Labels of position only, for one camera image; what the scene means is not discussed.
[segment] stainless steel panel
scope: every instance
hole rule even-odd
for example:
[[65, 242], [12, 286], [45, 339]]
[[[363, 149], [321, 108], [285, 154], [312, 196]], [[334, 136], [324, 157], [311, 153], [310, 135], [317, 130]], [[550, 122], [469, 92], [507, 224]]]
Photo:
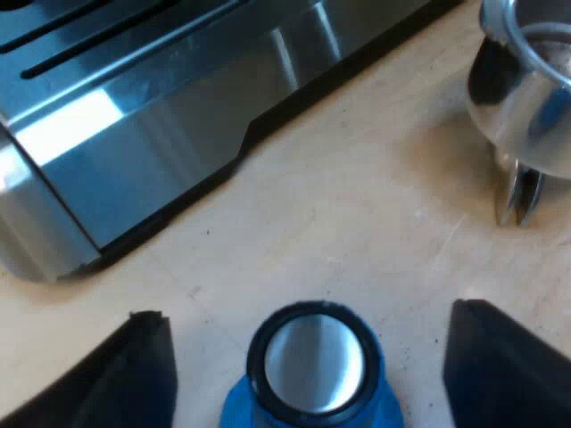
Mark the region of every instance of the stainless steel panel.
[[62, 77], [120, 43], [110, 40], [27, 81], [26, 102], [0, 95], [0, 110], [104, 247], [233, 160], [253, 119], [427, 3], [251, 1]]
[[0, 260], [22, 278], [54, 281], [98, 257], [95, 247], [0, 128]]

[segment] wooden countertop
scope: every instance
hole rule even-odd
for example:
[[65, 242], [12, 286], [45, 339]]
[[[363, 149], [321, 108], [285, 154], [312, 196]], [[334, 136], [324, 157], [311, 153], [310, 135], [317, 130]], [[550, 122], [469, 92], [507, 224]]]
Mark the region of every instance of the wooden countertop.
[[162, 233], [76, 284], [0, 277], [0, 414], [127, 319], [170, 317], [176, 427], [218, 426], [253, 332], [296, 300], [349, 305], [381, 335], [408, 426], [452, 427], [441, 381], [457, 298], [486, 298], [571, 355], [571, 195], [498, 228], [464, 107], [482, 41], [468, 1], [281, 128]]

